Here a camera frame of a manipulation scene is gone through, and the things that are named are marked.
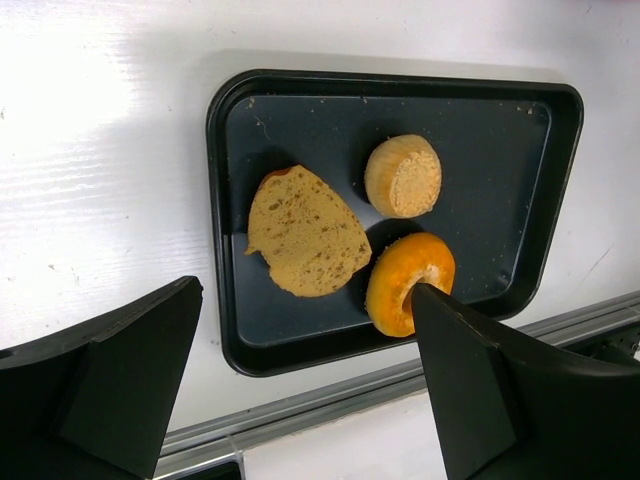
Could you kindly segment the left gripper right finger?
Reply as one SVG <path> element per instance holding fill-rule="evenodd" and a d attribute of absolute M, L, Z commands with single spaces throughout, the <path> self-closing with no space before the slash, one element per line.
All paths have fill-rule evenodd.
<path fill-rule="evenodd" d="M 639 365 L 550 345 L 431 286 L 412 307 L 449 478 L 638 477 Z"/>

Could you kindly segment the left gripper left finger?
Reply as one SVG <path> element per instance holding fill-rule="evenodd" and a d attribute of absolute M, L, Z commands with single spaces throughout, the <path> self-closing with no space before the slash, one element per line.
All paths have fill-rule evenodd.
<path fill-rule="evenodd" d="M 2 350 L 2 478 L 152 478 L 202 297 L 184 276 Z"/>

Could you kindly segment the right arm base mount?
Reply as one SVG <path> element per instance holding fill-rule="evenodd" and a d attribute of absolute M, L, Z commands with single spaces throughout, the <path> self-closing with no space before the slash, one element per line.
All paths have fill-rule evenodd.
<path fill-rule="evenodd" d="M 594 335 L 573 345 L 571 350 L 600 361 L 638 366 L 639 323 Z"/>

